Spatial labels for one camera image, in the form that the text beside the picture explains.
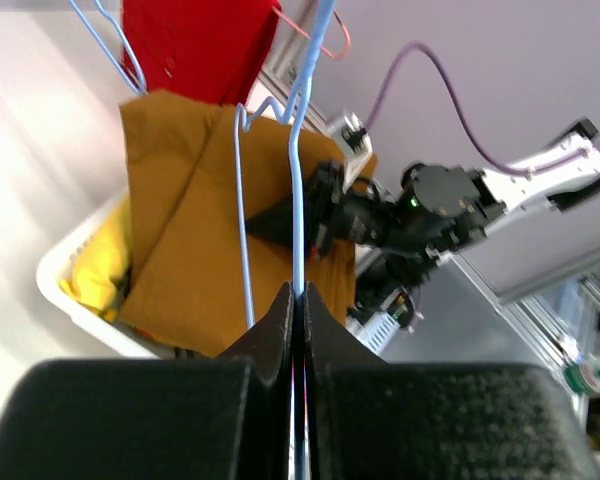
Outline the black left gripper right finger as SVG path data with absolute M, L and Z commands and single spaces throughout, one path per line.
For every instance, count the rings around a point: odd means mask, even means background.
M 304 292 L 315 479 L 599 479 L 564 388 L 532 364 L 390 364 Z

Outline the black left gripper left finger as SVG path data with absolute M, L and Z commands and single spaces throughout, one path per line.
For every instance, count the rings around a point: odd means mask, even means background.
M 207 360 L 52 360 L 0 417 L 0 479 L 284 479 L 293 292 Z

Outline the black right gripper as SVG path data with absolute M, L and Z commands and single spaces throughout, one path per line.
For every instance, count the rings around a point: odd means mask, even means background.
M 307 258 L 326 257 L 336 240 L 373 243 L 370 223 L 385 212 L 386 195 L 377 182 L 358 176 L 346 191 L 344 166 L 322 161 L 307 180 Z M 291 195 L 251 216 L 246 232 L 289 250 L 293 247 Z

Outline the brown trousers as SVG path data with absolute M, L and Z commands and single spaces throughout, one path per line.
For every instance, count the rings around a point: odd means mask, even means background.
M 291 191 L 290 129 L 156 91 L 120 108 L 131 207 L 131 286 L 121 316 L 164 344 L 215 357 L 264 315 L 292 277 L 291 251 L 240 234 Z

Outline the blue hanger of brown trousers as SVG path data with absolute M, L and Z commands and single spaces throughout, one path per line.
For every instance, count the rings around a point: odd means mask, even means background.
M 292 288 L 294 298 L 300 300 L 305 290 L 305 233 L 303 175 L 299 159 L 299 136 L 308 110 L 312 93 L 313 75 L 319 60 L 321 47 L 331 17 L 335 13 L 334 1 L 320 1 L 317 5 L 314 25 L 311 31 L 304 62 L 292 85 L 291 94 L 285 105 L 268 96 L 252 113 L 243 104 L 238 104 L 234 118 L 234 150 L 236 171 L 236 193 L 239 219 L 239 238 L 242 262 L 246 326 L 256 324 L 255 307 L 251 281 L 251 268 L 246 233 L 246 215 L 243 194 L 240 135 L 251 129 L 252 123 L 271 109 L 276 121 L 291 126 L 288 139 L 288 160 L 292 186 Z

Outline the red trousers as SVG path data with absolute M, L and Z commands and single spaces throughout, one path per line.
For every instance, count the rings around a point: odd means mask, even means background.
M 125 0 L 122 29 L 149 92 L 244 104 L 271 49 L 280 9 L 269 0 Z

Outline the yellow trousers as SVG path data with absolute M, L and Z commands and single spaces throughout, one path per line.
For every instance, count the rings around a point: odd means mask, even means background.
M 113 323 L 131 263 L 131 207 L 126 194 L 77 255 L 59 287 L 91 313 Z

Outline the white plastic basket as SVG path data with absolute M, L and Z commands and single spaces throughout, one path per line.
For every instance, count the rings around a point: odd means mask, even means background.
M 121 320 L 131 263 L 130 202 L 123 189 L 43 256 L 36 282 L 75 326 L 117 354 L 173 359 L 172 348 Z

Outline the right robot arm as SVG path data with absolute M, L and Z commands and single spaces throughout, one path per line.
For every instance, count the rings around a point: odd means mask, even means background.
M 513 167 L 414 163 L 397 198 L 369 177 L 346 182 L 344 165 L 321 161 L 304 182 L 305 257 L 325 258 L 338 240 L 378 251 L 357 276 L 348 314 L 364 324 L 387 313 L 407 328 L 416 291 L 449 256 L 539 210 L 566 212 L 599 193 L 600 137 L 588 119 Z

